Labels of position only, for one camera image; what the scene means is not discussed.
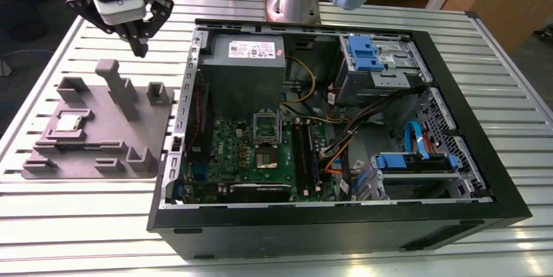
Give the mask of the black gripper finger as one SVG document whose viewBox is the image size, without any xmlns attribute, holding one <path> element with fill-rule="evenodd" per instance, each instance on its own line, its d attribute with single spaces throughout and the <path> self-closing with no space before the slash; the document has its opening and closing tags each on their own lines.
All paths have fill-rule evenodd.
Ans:
<svg viewBox="0 0 553 277">
<path fill-rule="evenodd" d="M 152 18 L 136 23 L 134 54 L 144 58 L 149 51 L 149 40 L 156 36 L 173 13 L 176 3 L 173 0 L 156 0 L 152 4 Z"/>
<path fill-rule="evenodd" d="M 130 44 L 134 55 L 141 57 L 141 23 L 138 20 L 111 26 L 105 23 L 91 0 L 67 0 L 66 5 L 107 34 L 118 34 L 121 39 Z"/>
</svg>

